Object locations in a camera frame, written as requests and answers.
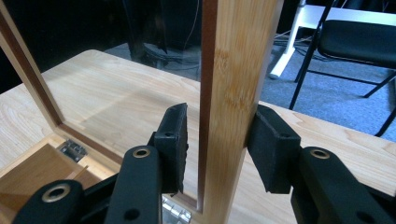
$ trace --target black clamp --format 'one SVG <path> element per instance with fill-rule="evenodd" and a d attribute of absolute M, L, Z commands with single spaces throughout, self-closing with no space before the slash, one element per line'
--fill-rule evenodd
<path fill-rule="evenodd" d="M 266 191 L 289 194 L 298 223 L 394 223 L 395 198 L 359 183 L 338 157 L 300 147 L 300 136 L 259 105 L 247 149 Z"/>

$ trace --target gray carpet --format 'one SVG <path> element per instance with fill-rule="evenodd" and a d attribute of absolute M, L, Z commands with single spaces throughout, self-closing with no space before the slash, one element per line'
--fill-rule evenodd
<path fill-rule="evenodd" d="M 267 73 L 275 66 L 283 50 L 284 47 L 273 47 Z M 293 80 L 297 76 L 303 59 L 304 56 L 294 52 L 280 78 L 267 77 L 265 79 L 261 95 L 264 102 L 289 107 L 296 88 Z M 390 72 L 387 69 L 368 65 L 318 60 L 311 62 L 310 69 L 343 76 L 357 76 L 372 81 L 381 81 Z M 363 98 L 362 96 L 372 87 L 367 84 L 308 73 L 294 110 L 363 133 L 376 134 L 396 106 L 395 88 L 392 81 L 370 98 Z M 382 137 L 396 142 L 396 121 L 390 125 Z"/>

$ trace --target black chair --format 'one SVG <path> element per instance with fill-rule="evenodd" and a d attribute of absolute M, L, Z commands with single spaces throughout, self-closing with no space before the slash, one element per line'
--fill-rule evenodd
<path fill-rule="evenodd" d="M 321 55 L 328 58 L 352 63 L 370 64 L 392 70 L 396 69 L 396 26 L 357 21 L 326 21 L 334 2 L 336 1 L 331 0 L 327 3 L 318 23 L 318 28 L 313 34 L 312 42 L 295 80 L 298 84 L 289 109 L 294 108 L 300 89 L 303 86 L 306 72 L 375 85 L 370 92 L 364 95 L 365 98 L 370 97 L 396 77 L 396 72 L 393 71 L 382 82 L 375 83 L 358 78 L 308 70 L 316 49 Z M 388 118 L 376 136 L 381 135 L 388 128 L 395 117 L 394 114 L 393 111 L 393 116 Z"/>

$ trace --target clamp screw hole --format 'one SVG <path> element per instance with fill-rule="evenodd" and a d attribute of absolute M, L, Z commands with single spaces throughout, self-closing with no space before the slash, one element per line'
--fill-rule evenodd
<path fill-rule="evenodd" d="M 134 151 L 134 157 L 136 158 L 145 158 L 149 155 L 149 150 L 146 148 L 141 148 Z"/>
<path fill-rule="evenodd" d="M 69 185 L 59 184 L 57 186 L 48 189 L 41 197 L 41 200 L 44 203 L 54 203 L 64 198 L 67 194 L 69 194 L 69 192 L 70 192 Z"/>
<path fill-rule="evenodd" d="M 330 158 L 329 153 L 320 150 L 320 149 L 312 149 L 311 150 L 311 155 L 318 158 L 318 159 L 322 159 L 322 160 L 327 160 Z"/>

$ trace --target wood grain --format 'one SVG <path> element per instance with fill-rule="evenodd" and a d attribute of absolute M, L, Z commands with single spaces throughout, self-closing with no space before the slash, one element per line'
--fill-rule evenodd
<path fill-rule="evenodd" d="M 145 145 L 165 110 L 188 104 L 188 172 L 185 190 L 196 195 L 200 85 L 97 50 L 43 73 L 64 124 L 122 157 Z"/>
<path fill-rule="evenodd" d="M 11 148 L 11 151 L 1 150 L 1 157 L 3 158 L 9 152 L 16 153 L 19 151 L 18 154 L 21 154 L 25 147 L 32 146 L 34 142 L 38 141 L 36 140 L 37 136 L 43 133 L 42 129 L 37 128 L 37 126 L 45 124 L 46 121 L 39 113 L 38 108 L 33 103 L 32 97 L 30 97 L 23 85 L 6 94 L 0 95 L 0 102 L 12 102 L 15 105 L 13 110 L 3 110 L 3 116 L 13 116 L 14 113 L 21 114 L 9 121 L 14 123 L 14 125 L 1 126 L 0 141 L 8 144 Z M 329 149 L 336 153 L 352 173 L 363 183 L 378 188 L 390 195 L 395 195 L 396 143 L 365 133 L 359 133 L 320 119 L 314 119 L 285 108 L 265 105 L 272 107 L 302 137 L 302 145 L 304 147 L 318 146 Z M 15 135 L 16 137 L 12 142 L 9 142 L 9 135 L 4 135 L 4 132 L 8 132 L 9 135 Z M 191 148 L 189 150 L 190 155 L 197 157 L 197 148 Z M 29 157 L 29 154 L 22 155 L 21 160 L 24 160 L 26 157 Z M 82 165 L 85 166 L 89 163 L 88 161 L 82 163 Z M 118 170 L 117 167 L 103 167 L 102 164 L 105 163 L 101 162 L 98 166 L 91 166 L 92 171 L 100 178 L 106 178 Z M 196 168 L 194 166 L 188 166 L 187 169 L 185 184 L 193 185 L 196 179 L 191 178 L 189 175 L 191 173 L 195 173 L 196 175 Z M 9 170 L 11 169 L 3 169 L 2 174 L 7 173 Z M 187 207 L 194 213 L 194 223 L 207 223 L 202 220 L 202 215 L 199 213 L 195 214 L 193 207 Z M 290 206 L 290 196 L 265 193 L 259 174 L 248 154 L 245 156 L 228 222 L 235 224 L 295 223 Z"/>
<path fill-rule="evenodd" d="M 50 133 L 24 85 L 0 95 L 0 170 Z"/>
<path fill-rule="evenodd" d="M 29 100 L 29 97 L 27 97 L 28 95 L 20 95 L 20 97 L 24 98 L 26 97 L 26 100 Z M 44 120 L 44 118 L 42 117 L 42 115 L 38 115 L 37 119 L 42 119 Z M 12 131 L 18 131 L 18 129 L 9 129 L 11 132 Z M 34 137 L 29 137 L 30 135 L 24 136 L 21 138 L 21 140 L 32 140 L 35 139 Z M 29 159 L 31 156 L 33 156 L 35 153 L 37 153 L 38 150 L 40 150 L 41 148 L 45 147 L 46 145 L 49 145 L 53 148 L 56 148 L 58 146 L 60 146 L 61 144 L 64 143 L 64 138 L 56 135 L 56 134 L 49 134 L 48 136 L 42 137 L 41 139 L 37 140 L 37 143 L 31 143 L 31 145 L 29 145 L 28 148 L 26 148 L 25 150 L 21 149 L 21 148 L 17 148 L 17 145 L 14 146 L 14 148 L 16 148 L 18 150 L 18 158 L 14 159 L 14 160 L 9 160 L 7 165 L 5 165 L 4 167 L 2 167 L 0 169 L 0 177 L 6 175 L 7 173 L 9 173 L 11 170 L 13 170 L 14 168 L 16 168 L 18 165 L 20 165 L 21 163 L 23 163 L 24 161 L 26 161 L 27 159 Z M 7 155 L 6 151 L 1 151 L 2 155 Z"/>
<path fill-rule="evenodd" d="M 280 3 L 219 0 L 203 213 L 207 223 L 227 222 Z"/>

